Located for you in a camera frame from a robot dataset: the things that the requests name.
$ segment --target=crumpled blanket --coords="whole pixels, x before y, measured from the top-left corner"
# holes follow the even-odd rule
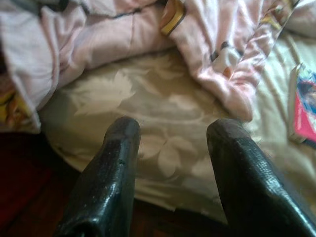
[[[7,0],[0,11],[2,131],[39,132],[37,110],[84,70],[174,44],[194,79],[251,120],[283,27],[316,38],[316,0]]]

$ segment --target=comforter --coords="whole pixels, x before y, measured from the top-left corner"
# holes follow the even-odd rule
[[[315,0],[56,2],[0,3],[1,130],[39,132],[37,111],[85,69],[174,44],[194,79],[233,116],[251,120],[261,70],[282,29],[316,37]]]

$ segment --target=leaf pattern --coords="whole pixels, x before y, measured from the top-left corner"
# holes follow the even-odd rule
[[[310,48],[311,44],[305,51],[310,52]],[[315,183],[316,153],[309,147],[289,143],[285,126],[286,75],[295,67],[288,65],[293,61],[290,51],[284,40],[270,54],[264,81],[257,91],[258,108],[253,121],[245,127],[286,175],[300,175],[301,180],[308,181],[308,187]],[[313,52],[308,62],[313,61],[316,47]],[[40,114],[43,131],[55,150],[80,170],[98,151],[104,132],[116,118],[137,119],[142,137],[136,196],[162,206],[188,206],[218,217],[218,212],[214,214],[214,209],[209,208],[210,203],[215,203],[224,217],[205,131],[210,123],[228,114],[214,96],[192,82],[176,49],[87,71],[58,90]],[[305,194],[316,213],[316,192]]]
[[[78,83],[83,87],[71,90],[71,93],[67,89],[64,90],[77,105],[76,116],[112,111],[119,107],[123,100],[135,94],[129,78],[121,71],[115,74],[113,80],[90,77]]]

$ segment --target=bedsheet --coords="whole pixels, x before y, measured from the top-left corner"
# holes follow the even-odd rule
[[[0,131],[37,133],[37,110],[84,70],[174,43],[192,78],[250,121],[282,29],[313,37],[316,25],[316,0],[7,0],[0,12]]]
[[[316,40],[284,32],[268,57],[252,122],[244,126],[294,183],[316,214],[316,151],[287,138],[291,70],[299,58],[316,70]],[[142,129],[135,196],[225,222],[206,144],[207,126],[229,115],[191,80],[176,49],[133,57],[85,72],[40,111],[53,149],[83,170],[118,117]]]

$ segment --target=blanket fold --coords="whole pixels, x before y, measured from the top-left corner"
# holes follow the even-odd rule
[[[316,38],[315,0],[59,2],[0,3],[2,131],[39,132],[37,110],[85,69],[174,45],[194,79],[233,116],[251,120],[255,88],[282,29]]]

